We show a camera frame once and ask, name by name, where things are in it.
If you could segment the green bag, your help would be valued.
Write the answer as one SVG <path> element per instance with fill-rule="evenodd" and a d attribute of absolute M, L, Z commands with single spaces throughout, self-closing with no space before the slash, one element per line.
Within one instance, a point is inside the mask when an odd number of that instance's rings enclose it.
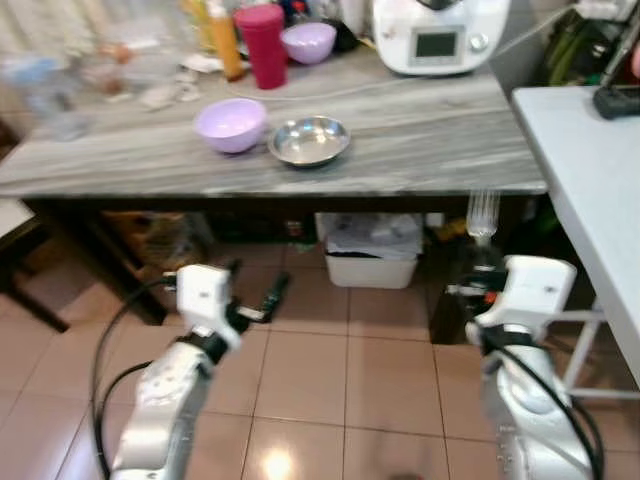
<path fill-rule="evenodd" d="M 535 86 L 588 84 L 602 73 L 614 49 L 617 28 L 605 20 L 589 20 L 575 10 L 554 23 Z"/>

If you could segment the orange sauce bottle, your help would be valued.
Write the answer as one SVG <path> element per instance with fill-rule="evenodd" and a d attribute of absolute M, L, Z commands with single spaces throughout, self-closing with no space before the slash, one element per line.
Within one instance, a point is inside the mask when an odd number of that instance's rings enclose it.
<path fill-rule="evenodd" d="M 246 76 L 241 52 L 238 50 L 238 38 L 233 19 L 223 1 L 205 0 L 207 17 L 209 17 L 209 35 L 212 49 L 221 63 L 228 83 L 236 83 Z"/>

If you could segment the brown woven basket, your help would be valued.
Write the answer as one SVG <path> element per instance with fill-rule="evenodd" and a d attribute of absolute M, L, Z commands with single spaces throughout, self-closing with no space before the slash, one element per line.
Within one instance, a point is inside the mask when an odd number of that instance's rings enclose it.
<path fill-rule="evenodd" d="M 175 271 L 209 261 L 209 244 L 188 212 L 114 211 L 102 218 L 146 268 Z"/>

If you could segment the white kitchen cooking machine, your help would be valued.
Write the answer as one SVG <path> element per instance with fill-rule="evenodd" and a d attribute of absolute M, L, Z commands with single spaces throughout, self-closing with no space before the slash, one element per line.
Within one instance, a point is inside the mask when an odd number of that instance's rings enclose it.
<path fill-rule="evenodd" d="M 492 58 L 511 0 L 372 0 L 370 36 L 403 76 L 453 76 Z"/>

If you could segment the white plastic storage bin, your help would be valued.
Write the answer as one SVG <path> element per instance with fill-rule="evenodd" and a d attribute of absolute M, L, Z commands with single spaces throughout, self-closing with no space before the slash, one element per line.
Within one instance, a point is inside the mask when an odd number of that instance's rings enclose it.
<path fill-rule="evenodd" d="M 317 233 L 338 287 L 403 289 L 424 250 L 420 214 L 319 212 Z"/>

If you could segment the stainless steel bowl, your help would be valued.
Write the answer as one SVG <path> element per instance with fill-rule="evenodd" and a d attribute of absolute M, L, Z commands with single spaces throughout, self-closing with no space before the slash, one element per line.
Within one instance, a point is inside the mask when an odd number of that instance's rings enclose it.
<path fill-rule="evenodd" d="M 330 116 L 302 116 L 275 128 L 268 151 L 287 166 L 311 169 L 334 163 L 351 146 L 346 125 Z"/>

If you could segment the red plastic tumbler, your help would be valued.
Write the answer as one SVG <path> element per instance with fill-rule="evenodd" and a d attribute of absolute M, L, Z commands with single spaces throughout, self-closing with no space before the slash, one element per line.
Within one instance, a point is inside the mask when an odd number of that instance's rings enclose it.
<path fill-rule="evenodd" d="M 287 83 L 288 55 L 282 42 L 285 19 L 282 6 L 266 3 L 243 6 L 234 24 L 248 50 L 253 78 L 260 90 L 275 90 Z"/>

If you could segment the lilac plastic bowl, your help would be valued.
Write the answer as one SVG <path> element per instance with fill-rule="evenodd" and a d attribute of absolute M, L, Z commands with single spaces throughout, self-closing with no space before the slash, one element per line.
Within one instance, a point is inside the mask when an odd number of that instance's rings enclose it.
<path fill-rule="evenodd" d="M 284 29 L 280 41 L 289 59 L 305 65 L 317 64 L 332 55 L 337 28 L 324 22 L 301 23 Z"/>
<path fill-rule="evenodd" d="M 206 106 L 193 120 L 195 132 L 220 154 L 251 150 L 268 129 L 268 109 L 252 99 L 227 99 Z"/>

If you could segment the black flat device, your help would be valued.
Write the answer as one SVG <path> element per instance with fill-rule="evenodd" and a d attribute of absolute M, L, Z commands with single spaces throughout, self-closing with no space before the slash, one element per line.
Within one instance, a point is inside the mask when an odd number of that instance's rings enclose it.
<path fill-rule="evenodd" d="M 640 115 L 639 84 L 600 86 L 591 96 L 591 105 L 605 120 Z"/>

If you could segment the dark wooden chair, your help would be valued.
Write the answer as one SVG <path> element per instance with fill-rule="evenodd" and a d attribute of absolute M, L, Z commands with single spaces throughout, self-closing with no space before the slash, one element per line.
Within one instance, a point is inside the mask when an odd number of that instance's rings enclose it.
<path fill-rule="evenodd" d="M 17 280 L 18 273 L 31 274 L 26 266 L 27 257 L 50 238 L 49 229 L 38 223 L 36 216 L 22 201 L 0 198 L 0 294 L 10 298 L 55 332 L 64 333 L 69 325 L 44 303 L 24 291 Z"/>

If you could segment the white metal table frame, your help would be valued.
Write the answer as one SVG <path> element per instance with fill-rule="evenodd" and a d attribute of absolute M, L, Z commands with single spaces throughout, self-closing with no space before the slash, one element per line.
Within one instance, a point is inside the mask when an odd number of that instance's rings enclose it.
<path fill-rule="evenodd" d="M 616 390 L 577 387 L 577 380 L 581 376 L 582 369 L 593 351 L 596 335 L 600 328 L 607 323 L 603 308 L 593 306 L 589 310 L 571 310 L 562 312 L 554 317 L 556 323 L 580 323 L 581 329 L 575 347 L 573 347 L 570 362 L 562 376 L 564 390 L 576 398 L 599 399 L 627 399 L 627 401 L 639 401 L 640 390 Z"/>

